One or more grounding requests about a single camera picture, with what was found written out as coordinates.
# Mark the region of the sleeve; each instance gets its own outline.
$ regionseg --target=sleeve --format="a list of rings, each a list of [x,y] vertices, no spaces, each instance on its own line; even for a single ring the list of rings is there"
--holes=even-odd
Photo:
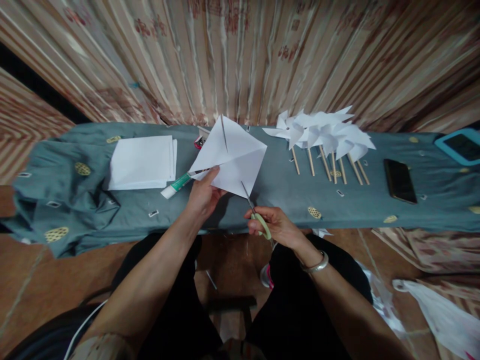
[[[70,360],[135,360],[132,347],[120,335],[108,333],[78,345]]]

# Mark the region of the black pants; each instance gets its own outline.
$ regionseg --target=black pants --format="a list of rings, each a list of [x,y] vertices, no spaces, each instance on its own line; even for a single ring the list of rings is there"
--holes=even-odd
[[[154,233],[135,244],[116,273],[114,289],[157,243]],[[307,238],[328,254],[330,264],[370,303],[367,277],[355,260],[338,246],[313,234]],[[197,236],[168,298],[138,355],[139,359],[198,359],[215,352],[222,340],[200,303],[194,283]],[[253,321],[245,341],[259,347],[267,359],[350,359],[322,305],[310,277],[289,248],[278,244],[270,260],[274,288]]]

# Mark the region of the mobile phone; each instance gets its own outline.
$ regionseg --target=mobile phone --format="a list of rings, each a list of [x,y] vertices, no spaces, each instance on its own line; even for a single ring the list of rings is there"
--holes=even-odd
[[[409,167],[402,162],[391,159],[383,160],[383,164],[390,196],[410,204],[417,204],[417,196],[410,178]]]

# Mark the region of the woman's right hand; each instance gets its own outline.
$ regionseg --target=woman's right hand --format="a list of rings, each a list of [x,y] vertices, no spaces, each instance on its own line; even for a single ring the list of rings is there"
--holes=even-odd
[[[308,241],[300,229],[290,221],[279,207],[255,206],[255,211],[261,215],[270,229],[271,237],[280,244],[290,249],[295,249],[298,245]],[[243,216],[250,219],[252,209],[248,209]],[[260,221],[251,219],[248,222],[248,233],[250,235],[259,235],[264,227]]]

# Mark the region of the silver bracelet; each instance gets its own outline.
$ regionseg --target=silver bracelet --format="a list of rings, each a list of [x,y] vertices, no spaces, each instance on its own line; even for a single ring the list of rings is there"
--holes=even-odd
[[[301,269],[306,272],[306,273],[316,273],[317,271],[320,271],[322,269],[325,269],[327,267],[327,265],[329,264],[329,256],[327,255],[326,252],[323,252],[323,251],[320,251],[321,254],[323,255],[323,260],[315,265],[315,266],[312,266],[312,267],[306,267],[306,266],[303,266],[302,264],[300,264],[301,266]]]

